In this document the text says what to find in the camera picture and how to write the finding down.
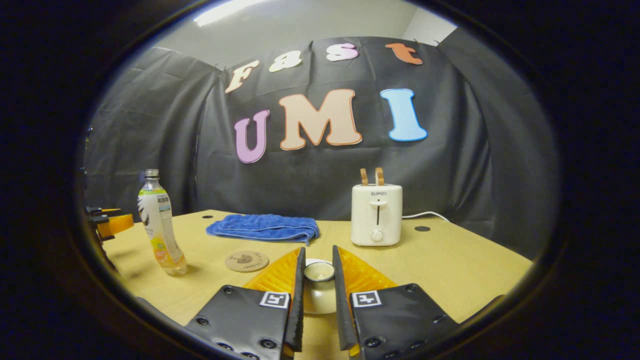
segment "toaster knob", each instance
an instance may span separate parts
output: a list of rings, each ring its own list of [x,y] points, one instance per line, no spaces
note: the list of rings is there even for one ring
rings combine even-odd
[[[371,240],[373,240],[375,242],[381,241],[382,238],[384,238],[384,237],[385,237],[385,233],[383,233],[380,230],[371,231]]]

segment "folded towel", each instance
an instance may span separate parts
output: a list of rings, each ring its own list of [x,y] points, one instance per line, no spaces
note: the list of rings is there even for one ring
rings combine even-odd
[[[207,234],[261,241],[282,241],[309,246],[309,240],[320,236],[312,218],[280,215],[227,215],[207,227]]]

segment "foam letter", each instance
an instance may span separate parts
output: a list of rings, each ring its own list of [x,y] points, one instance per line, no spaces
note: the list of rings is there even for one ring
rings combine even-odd
[[[411,47],[406,47],[404,46],[404,44],[399,44],[399,43],[387,44],[385,45],[385,47],[388,47],[389,49],[393,50],[397,58],[399,58],[400,60],[406,63],[410,63],[414,65],[420,65],[422,63],[422,60],[411,56],[411,53],[415,53],[415,49],[412,49]]]
[[[225,90],[225,94],[232,92],[242,86],[242,82],[240,81],[248,78],[249,74],[251,74],[251,69],[258,66],[259,63],[260,60],[255,60],[251,63],[246,64],[245,66],[241,66],[234,70],[234,77],[231,79],[229,87]]]
[[[389,137],[399,142],[411,142],[427,137],[427,131],[418,125],[415,109],[411,98],[413,92],[409,89],[382,90],[380,96],[389,102],[391,115],[394,118],[394,129],[389,131]]]
[[[329,61],[349,60],[358,56],[358,51],[354,50],[356,45],[353,44],[336,44],[326,48]]]
[[[277,58],[275,58],[275,60],[273,60],[273,64],[270,66],[269,71],[276,72],[300,64],[302,62],[300,54],[301,52],[299,52],[298,50],[294,50],[278,56]]]
[[[327,124],[331,132],[326,142],[331,145],[353,145],[362,141],[356,131],[351,111],[351,99],[356,95],[350,89],[331,90],[324,97],[320,110],[302,94],[285,96],[278,104],[285,110],[285,138],[280,143],[283,150],[295,150],[305,146],[300,137],[300,127],[314,145],[320,144]]]
[[[264,149],[267,146],[267,117],[269,110],[262,110],[253,116],[256,123],[257,142],[253,150],[249,150],[246,146],[246,127],[249,125],[249,119],[242,119],[236,122],[236,153],[243,163],[255,163],[264,155]]]

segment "blue letter i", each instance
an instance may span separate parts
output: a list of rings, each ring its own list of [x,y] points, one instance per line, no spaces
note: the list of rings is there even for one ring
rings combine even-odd
[[[399,142],[411,142],[427,137],[427,131],[420,127],[415,116],[413,91],[409,89],[387,89],[380,92],[380,96],[389,102],[391,115],[394,118],[394,129],[389,131],[389,137]]]

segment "white toaster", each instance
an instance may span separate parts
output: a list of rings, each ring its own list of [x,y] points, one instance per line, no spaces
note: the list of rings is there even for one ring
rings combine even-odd
[[[400,241],[402,186],[356,185],[351,191],[351,242],[390,246]]]

